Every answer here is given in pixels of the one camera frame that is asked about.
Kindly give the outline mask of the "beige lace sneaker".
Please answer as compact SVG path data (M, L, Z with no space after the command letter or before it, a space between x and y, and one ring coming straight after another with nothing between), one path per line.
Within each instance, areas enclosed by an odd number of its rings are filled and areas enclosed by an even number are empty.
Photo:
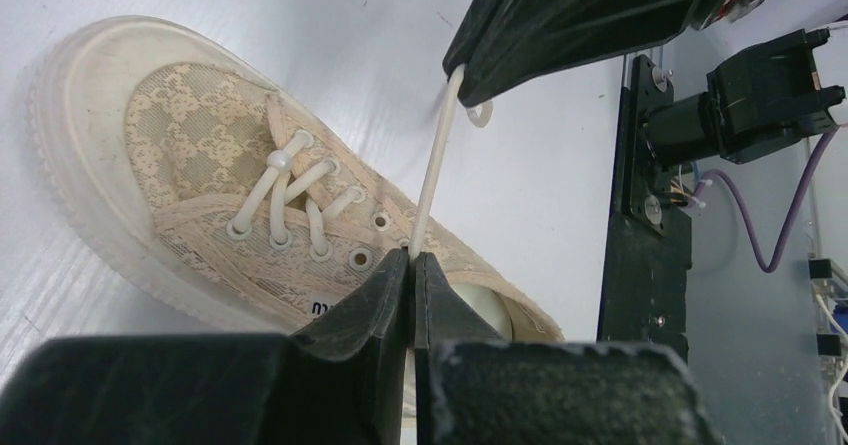
M157 299L225 330L291 333L391 250L434 254L506 338L556 322L313 113L175 23L104 19L45 57L29 118L71 226Z

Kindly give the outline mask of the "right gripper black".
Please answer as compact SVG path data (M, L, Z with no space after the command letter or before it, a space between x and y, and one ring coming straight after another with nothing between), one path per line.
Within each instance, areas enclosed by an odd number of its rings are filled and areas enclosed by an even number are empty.
M664 44L689 25L734 22L764 0L472 0L446 52L479 105L534 78Z

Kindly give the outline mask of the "cream shoelace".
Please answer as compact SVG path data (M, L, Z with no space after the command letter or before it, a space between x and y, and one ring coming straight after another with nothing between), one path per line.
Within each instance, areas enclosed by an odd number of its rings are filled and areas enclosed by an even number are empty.
M424 245L427 223L430 217L431 206L435 196L435 190L440 175L440 170L443 163L443 157L447 145L447 140L450 128L454 121L456 102L458 100L458 92L465 77L466 65L461 64L451 72L448 80L446 96L442 105L438 126L433 142L429 162L420 192L417 211L413 219L412 231L409 242L407 244L410 262L414 263L422 252ZM282 97L279 94L268 94L267 112L268 123L272 130L272 135L275 133L282 136L285 131L284 123L276 123L272 120L272 111L282 111ZM491 100L483 102L480 107L480 113L475 112L474 107L467 109L466 113L469 120L478 128L485 127L492 115L493 104ZM236 215L230 219L226 226L226 232L233 240L245 240L251 234L251 221L254 214L257 212L265 195L271 191L272 202L285 202L285 194L288 187L288 180L291 169L294 165L293 157L300 150L306 147L311 147L314 144L314 138L306 130L298 130L294 138L283 147L271 152L266 158L267 168L254 188L249 192L248 197L242 204ZM273 246L287 247L290 244L289 231L285 227L284 208L285 205L280 203L276 214L272 213L271 220L271 240ZM326 253L329 252L329 244L323 235L323 215L318 210L317 205L310 204L307 207L307 215L309 219L310 231L313 232L313 238L318 238L317 249L313 251L318 253L316 258L323 260Z

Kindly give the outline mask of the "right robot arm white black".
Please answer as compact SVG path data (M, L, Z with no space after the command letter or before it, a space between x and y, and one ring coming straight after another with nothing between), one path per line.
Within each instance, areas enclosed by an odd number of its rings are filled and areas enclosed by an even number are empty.
M531 79L669 42L764 0L473 0L442 62L464 71L458 92L480 105ZM820 85L813 51L827 30L751 46L707 76L705 92L646 116L658 163L720 156L742 164L828 134L846 97Z

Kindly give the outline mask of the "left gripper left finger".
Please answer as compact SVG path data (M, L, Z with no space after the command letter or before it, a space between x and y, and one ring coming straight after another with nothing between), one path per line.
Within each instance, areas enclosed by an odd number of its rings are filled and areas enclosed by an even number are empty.
M409 258L292 335L53 339L1 394L5 444L396 444Z

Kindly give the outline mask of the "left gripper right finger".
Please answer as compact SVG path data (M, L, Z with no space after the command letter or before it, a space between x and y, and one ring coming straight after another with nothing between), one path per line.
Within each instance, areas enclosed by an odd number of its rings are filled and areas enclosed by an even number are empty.
M414 269L421 444L716 444L694 382L651 343L500 338L436 257Z

